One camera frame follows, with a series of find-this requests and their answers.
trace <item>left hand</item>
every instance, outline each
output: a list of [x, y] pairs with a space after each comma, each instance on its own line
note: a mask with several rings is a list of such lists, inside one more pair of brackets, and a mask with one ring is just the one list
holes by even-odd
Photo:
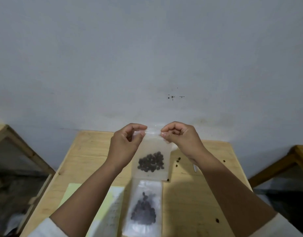
[[[116, 131], [111, 137], [110, 149], [106, 164], [121, 172], [126, 167], [134, 154], [136, 153], [140, 143], [142, 142], [147, 126], [141, 124], [130, 123], [122, 129]], [[140, 131], [133, 137], [134, 131]]]

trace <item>table surface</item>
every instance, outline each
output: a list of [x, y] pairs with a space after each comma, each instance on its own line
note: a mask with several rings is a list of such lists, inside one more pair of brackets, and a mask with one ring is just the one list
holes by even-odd
[[[21, 237], [28, 236], [56, 210], [69, 183], [83, 183], [104, 163], [112, 135], [112, 132], [101, 131], [78, 133]], [[229, 143], [202, 142], [251, 189]], [[202, 173], [194, 172], [192, 163], [180, 150], [171, 152], [169, 179], [163, 184], [163, 236], [234, 236]], [[130, 180], [131, 163], [112, 184], [125, 187], [118, 236], [122, 235], [122, 222], [127, 212]]]

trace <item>wooden frame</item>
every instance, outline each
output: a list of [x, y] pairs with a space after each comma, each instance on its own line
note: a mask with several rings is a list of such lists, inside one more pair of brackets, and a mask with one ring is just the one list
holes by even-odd
[[32, 215], [35, 207], [39, 203], [41, 197], [43, 196], [43, 193], [45, 192], [46, 188], [51, 182], [55, 174], [55, 171], [28, 146], [27, 143], [10, 126], [5, 124], [0, 124], [0, 142], [6, 138], [11, 140], [13, 145], [15, 145], [20, 151], [22, 151], [33, 163], [39, 166], [44, 173], [48, 174], [48, 177], [44, 182], [43, 186], [41, 187], [41, 189], [39, 190], [37, 196], [32, 197], [27, 203], [30, 205], [30, 207], [17, 229], [16, 233], [19, 234], [22, 232], [27, 221]]
[[250, 186], [254, 188], [295, 165], [299, 165], [303, 170], [303, 145], [292, 147], [282, 159], [250, 178], [248, 180]]

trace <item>gray wall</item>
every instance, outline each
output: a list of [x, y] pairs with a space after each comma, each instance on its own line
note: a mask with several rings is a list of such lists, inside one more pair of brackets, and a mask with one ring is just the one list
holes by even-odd
[[0, 0], [0, 121], [53, 167], [79, 129], [173, 120], [248, 177], [303, 144], [303, 0]]

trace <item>ziplock bag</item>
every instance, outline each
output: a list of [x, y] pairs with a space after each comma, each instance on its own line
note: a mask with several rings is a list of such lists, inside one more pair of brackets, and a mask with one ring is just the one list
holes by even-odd
[[160, 136], [160, 129], [148, 128], [132, 160], [132, 177], [136, 179], [167, 180], [172, 143]]
[[162, 196], [161, 181], [133, 179], [122, 235], [161, 237]]

